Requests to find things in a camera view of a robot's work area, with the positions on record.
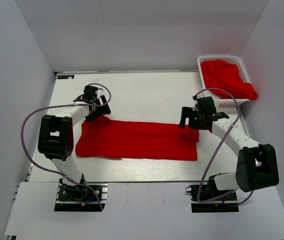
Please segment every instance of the basket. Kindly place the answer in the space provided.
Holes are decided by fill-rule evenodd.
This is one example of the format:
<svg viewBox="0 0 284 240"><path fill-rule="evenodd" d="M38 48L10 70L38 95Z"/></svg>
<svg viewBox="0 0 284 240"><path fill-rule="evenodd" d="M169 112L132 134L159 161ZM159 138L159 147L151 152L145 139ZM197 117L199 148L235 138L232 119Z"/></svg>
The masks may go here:
<svg viewBox="0 0 284 240"><path fill-rule="evenodd" d="M244 65L242 63L242 60L239 57L231 56L231 55L206 55L206 56L199 56L197 58L197 64L198 64L198 69L199 69L199 72L200 72L200 77L201 77L203 89L206 88L206 87L205 87L204 78L203 78L203 74L202 74L201 63L204 62L204 61L212 61L212 60L218 60L218 59L226 61L229 64L235 64L238 68L238 73L239 73L239 75L242 79L242 82L250 83L250 79L248 78L248 75L247 75L246 70L244 68ZM203 95L205 97L212 97L213 100L216 103L218 103L220 106L225 106L225 107L235 106L235 103L232 99L221 99L218 95L214 94L211 91L204 91ZM250 101L250 100L244 99L244 98L236 98L236 101L240 105L240 104L247 102L247 101Z"/></svg>

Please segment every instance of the white wall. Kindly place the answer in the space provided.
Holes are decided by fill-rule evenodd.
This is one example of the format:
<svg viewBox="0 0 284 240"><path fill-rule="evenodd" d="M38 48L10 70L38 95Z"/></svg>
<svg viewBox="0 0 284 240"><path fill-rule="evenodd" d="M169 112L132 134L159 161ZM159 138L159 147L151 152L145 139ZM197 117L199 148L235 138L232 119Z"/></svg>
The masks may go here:
<svg viewBox="0 0 284 240"><path fill-rule="evenodd" d="M56 72L193 70L239 55L268 0L16 0Z"/></svg>
<svg viewBox="0 0 284 240"><path fill-rule="evenodd" d="M259 94L245 119L254 138L275 147L284 207L284 0L270 0L240 56Z"/></svg>
<svg viewBox="0 0 284 240"><path fill-rule="evenodd" d="M53 83L54 73L15 1L0 0L0 239L17 184L29 167L19 138L22 121L47 104ZM27 125L31 152L39 121L37 116Z"/></svg>

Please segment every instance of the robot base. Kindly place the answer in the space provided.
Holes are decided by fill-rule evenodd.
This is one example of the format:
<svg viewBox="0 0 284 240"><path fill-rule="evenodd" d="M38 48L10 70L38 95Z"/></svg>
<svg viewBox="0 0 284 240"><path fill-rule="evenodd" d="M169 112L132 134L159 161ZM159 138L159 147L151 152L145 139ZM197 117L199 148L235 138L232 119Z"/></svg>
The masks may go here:
<svg viewBox="0 0 284 240"><path fill-rule="evenodd" d="M237 203L237 197L236 193L231 193L230 195L223 197L221 199L218 199L216 201L210 201L207 203L199 203L196 200L197 192L198 192L199 185L190 185L187 187L186 190L187 193L190 193L191 195L191 208L192 213L232 213L232 212L238 212L238 206L234 206ZM201 191L201 200L207 200L211 199L214 196L212 195L212 192L208 188L207 185L203 185L202 191Z"/></svg>
<svg viewBox="0 0 284 240"><path fill-rule="evenodd" d="M107 198L107 183L90 183L89 186L94 189L101 204L104 208ZM55 212L101 212L100 206L93 195L87 188L84 196L74 196L70 191L67 191L65 185L60 184L55 202Z"/></svg>

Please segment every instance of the black metal base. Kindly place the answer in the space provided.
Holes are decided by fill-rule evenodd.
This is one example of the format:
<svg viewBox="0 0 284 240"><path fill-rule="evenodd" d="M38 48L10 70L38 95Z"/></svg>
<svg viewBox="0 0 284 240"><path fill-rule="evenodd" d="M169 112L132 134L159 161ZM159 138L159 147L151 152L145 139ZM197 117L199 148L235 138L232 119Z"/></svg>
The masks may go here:
<svg viewBox="0 0 284 240"><path fill-rule="evenodd" d="M192 213L233 213L239 212L238 206L234 206L237 201L236 193L231 193L226 197L222 197L215 201L215 203L199 203L197 201L197 192L199 185L190 185L191 191L188 193L192 196L191 209ZM208 188L207 185L204 185L201 191L201 200L207 200L214 196L212 196L212 192Z"/></svg>
<svg viewBox="0 0 284 240"><path fill-rule="evenodd" d="M102 200L102 189L106 187L104 185L90 185L94 191L98 191L98 198L102 202L102 206L105 206L105 200ZM58 191L58 197L55 202L55 212L101 212L101 208L96 200L96 197L88 188L85 190L84 195L74 195L74 192L69 191L66 185L60 185Z"/></svg>

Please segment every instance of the flat red cloth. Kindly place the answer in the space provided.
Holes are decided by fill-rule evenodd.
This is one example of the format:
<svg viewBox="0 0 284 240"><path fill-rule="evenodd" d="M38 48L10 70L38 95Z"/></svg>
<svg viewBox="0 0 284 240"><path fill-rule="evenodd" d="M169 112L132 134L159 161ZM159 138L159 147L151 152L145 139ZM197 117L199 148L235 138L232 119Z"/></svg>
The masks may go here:
<svg viewBox="0 0 284 240"><path fill-rule="evenodd" d="M106 158L197 160L199 132L177 124L117 121L101 116L84 121L76 155Z"/></svg>
<svg viewBox="0 0 284 240"><path fill-rule="evenodd" d="M242 82L235 64L223 60L211 60L201 63L203 79L207 88L218 88L229 92L236 99L257 99L257 93L252 85ZM221 99L230 97L218 90L211 90L219 95Z"/></svg>

